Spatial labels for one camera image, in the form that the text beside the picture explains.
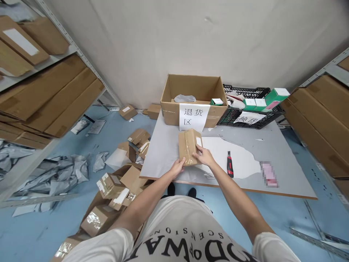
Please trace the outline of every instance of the hand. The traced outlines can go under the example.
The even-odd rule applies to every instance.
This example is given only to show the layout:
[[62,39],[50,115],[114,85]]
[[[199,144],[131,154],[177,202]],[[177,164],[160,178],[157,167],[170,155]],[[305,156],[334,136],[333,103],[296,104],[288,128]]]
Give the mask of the hand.
[[168,172],[170,172],[175,177],[178,176],[179,173],[184,171],[184,167],[183,167],[184,162],[185,162],[185,157],[183,157],[182,160],[177,159],[173,163],[172,167],[170,168],[170,170]]
[[215,164],[215,160],[211,154],[211,152],[206,149],[206,148],[203,148],[201,146],[199,146],[198,144],[196,144],[196,147],[197,149],[201,152],[201,155],[197,154],[197,153],[193,153],[193,156],[199,160],[202,164],[210,167],[212,166],[213,164]]

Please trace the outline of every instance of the red utility knife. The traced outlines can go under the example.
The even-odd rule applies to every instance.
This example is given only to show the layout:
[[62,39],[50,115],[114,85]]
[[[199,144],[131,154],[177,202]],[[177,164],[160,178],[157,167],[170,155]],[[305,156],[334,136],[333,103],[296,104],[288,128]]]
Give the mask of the red utility knife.
[[233,162],[232,157],[230,156],[230,151],[228,151],[228,159],[226,162],[226,169],[228,171],[228,175],[233,178],[234,177],[234,170],[233,170]]

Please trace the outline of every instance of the white wall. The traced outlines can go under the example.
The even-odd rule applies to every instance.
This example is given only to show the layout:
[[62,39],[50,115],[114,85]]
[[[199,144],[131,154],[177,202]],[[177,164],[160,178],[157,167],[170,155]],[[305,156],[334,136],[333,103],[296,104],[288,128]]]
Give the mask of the white wall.
[[168,73],[295,87],[349,45],[345,0],[47,0],[124,103],[159,103]]

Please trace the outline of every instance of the plastic bag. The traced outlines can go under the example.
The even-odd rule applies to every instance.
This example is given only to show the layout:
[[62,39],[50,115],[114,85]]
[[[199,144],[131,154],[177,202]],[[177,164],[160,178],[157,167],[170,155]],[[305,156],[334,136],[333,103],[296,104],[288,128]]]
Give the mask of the plastic bag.
[[174,98],[174,101],[176,103],[182,103],[182,102],[196,102],[195,96],[185,96],[185,95],[178,95]]

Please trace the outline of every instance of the paper sign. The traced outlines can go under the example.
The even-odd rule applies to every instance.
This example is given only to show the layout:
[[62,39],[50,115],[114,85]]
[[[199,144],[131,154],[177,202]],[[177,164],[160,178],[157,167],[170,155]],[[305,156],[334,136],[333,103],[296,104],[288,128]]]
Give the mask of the paper sign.
[[179,104],[179,130],[191,128],[198,132],[204,129],[210,105]]
[[241,115],[234,121],[234,123],[243,122],[243,123],[252,125],[254,123],[257,123],[259,120],[261,120],[264,117],[265,115],[262,115],[262,114],[242,112]]

